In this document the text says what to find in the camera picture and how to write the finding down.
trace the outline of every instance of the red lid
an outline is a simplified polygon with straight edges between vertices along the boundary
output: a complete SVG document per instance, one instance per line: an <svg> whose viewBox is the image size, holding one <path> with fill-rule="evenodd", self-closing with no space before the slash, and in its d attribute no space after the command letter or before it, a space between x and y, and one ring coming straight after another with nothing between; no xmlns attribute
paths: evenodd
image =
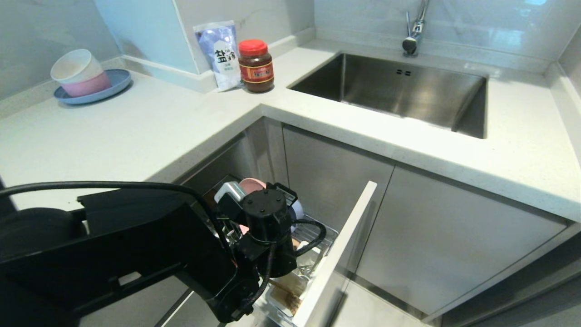
<svg viewBox="0 0 581 327"><path fill-rule="evenodd" d="M246 40L238 45L243 56L260 56L268 52L268 45L263 40Z"/></svg>

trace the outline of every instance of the jar label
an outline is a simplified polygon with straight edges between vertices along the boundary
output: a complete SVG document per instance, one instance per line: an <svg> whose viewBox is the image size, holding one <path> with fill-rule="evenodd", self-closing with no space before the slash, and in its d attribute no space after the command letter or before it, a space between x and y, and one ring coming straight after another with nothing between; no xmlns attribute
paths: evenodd
<svg viewBox="0 0 581 327"><path fill-rule="evenodd" d="M274 78L272 62L258 67L240 65L242 80L248 83L263 83Z"/></svg>

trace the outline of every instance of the black cable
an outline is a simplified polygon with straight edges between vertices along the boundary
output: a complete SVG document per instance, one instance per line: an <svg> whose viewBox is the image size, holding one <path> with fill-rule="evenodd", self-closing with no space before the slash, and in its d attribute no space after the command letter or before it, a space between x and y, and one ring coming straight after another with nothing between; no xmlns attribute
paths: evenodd
<svg viewBox="0 0 581 327"><path fill-rule="evenodd" d="M262 293L264 293L266 287L268 286L268 281L270 280L270 270L272 270L272 262L274 261L274 252L276 251L276 249L277 249L276 244L270 245L270 250L268 252L268 259L266 262L266 272L264 273L264 276L262 276L262 284L260 285L260 287L258 288L256 293L252 297L249 297L248 299L246 299L243 302L242 312L246 312L246 309L248 308L248 306L254 304L254 302L256 302L256 300L258 300L258 298L262 295Z"/></svg>
<svg viewBox="0 0 581 327"><path fill-rule="evenodd" d="M228 241L226 241L226 236L220 228L218 219L214 212L208 206L208 203L200 196L195 190L190 189L182 185L168 184L168 183L153 183L153 182L46 182L46 183L33 183L24 184L19 186L8 187L7 189L0 190L0 199L8 196L13 196L19 193L32 192L32 191L44 191L44 190L64 190L64 189L154 189L154 190L168 190L180 193L185 193L193 196L197 202L202 206L206 215L210 219L212 226L218 233L218 237L222 242L222 246L228 251L230 255L230 247Z"/></svg>
<svg viewBox="0 0 581 327"><path fill-rule="evenodd" d="M325 227L325 225L317 222L317 221L311 221L308 219L297 219L295 221L292 222L293 224L296 223L308 223L310 225L315 225L316 227L319 227L319 235L317 236L316 239L314 239L311 243L303 246L302 248L298 249L295 251L295 254L297 257L309 252L312 248L314 248L315 246L319 245L324 239L325 236L327 236L327 228Z"/></svg>

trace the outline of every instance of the white cup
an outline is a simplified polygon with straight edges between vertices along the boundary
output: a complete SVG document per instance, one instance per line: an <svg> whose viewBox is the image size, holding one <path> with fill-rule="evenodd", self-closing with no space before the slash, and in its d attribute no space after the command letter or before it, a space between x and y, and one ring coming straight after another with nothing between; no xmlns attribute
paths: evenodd
<svg viewBox="0 0 581 327"><path fill-rule="evenodd" d="M101 64L87 49L77 49L65 54L51 69L52 79L61 84L90 80L101 73L103 73Z"/></svg>

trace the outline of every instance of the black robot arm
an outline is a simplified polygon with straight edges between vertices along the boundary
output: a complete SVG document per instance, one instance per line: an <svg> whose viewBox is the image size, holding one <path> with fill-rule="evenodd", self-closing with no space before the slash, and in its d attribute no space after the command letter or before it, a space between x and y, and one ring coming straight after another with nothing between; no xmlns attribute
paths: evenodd
<svg viewBox="0 0 581 327"><path fill-rule="evenodd" d="M204 199L174 184L38 183L0 190L0 198L80 188L120 190L81 196L84 209L76 211L33 208L0 217L0 292L13 295L0 302L7 325L41 319L74 326L80 317L171 275L200 295L220 322L237 321L252 312L268 279L290 273L304 252L292 247L293 221L277 189L250 193L240 202L222 197L219 208L249 227L233 244ZM205 217L184 194L195 198ZM310 247L324 238L320 228Z"/></svg>

